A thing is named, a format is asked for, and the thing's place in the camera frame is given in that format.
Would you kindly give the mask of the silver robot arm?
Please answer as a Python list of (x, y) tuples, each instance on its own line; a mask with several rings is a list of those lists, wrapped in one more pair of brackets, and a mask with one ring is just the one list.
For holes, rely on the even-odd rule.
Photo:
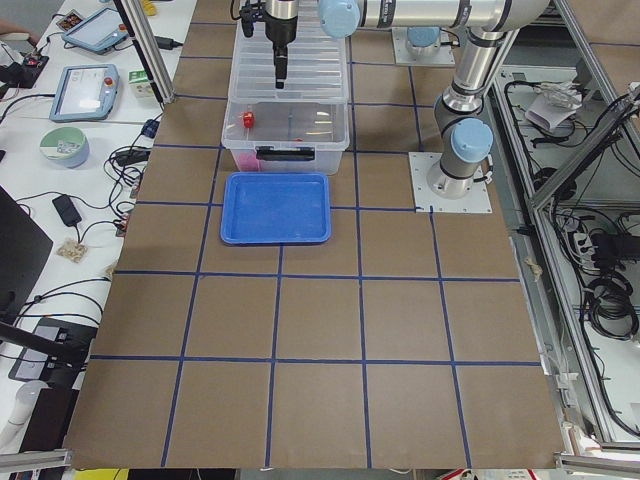
[(491, 76), (510, 46), (508, 36), (536, 20), (544, 1), (319, 1), (319, 24), (341, 39), (359, 27), (461, 27), (466, 32), (460, 61), (450, 86), (437, 99), (434, 113), (443, 152), (428, 174), (430, 189), (457, 200), (471, 188), (474, 174), (488, 156), (493, 135), (478, 115)]

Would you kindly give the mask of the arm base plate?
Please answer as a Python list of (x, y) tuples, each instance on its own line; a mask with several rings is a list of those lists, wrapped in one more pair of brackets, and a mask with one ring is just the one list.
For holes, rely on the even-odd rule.
[(410, 152), (415, 211), (418, 213), (491, 214), (488, 184), (481, 165), (470, 178), (449, 178), (437, 152)]
[(437, 27), (393, 28), (395, 63), (401, 66), (452, 68), (456, 38)]

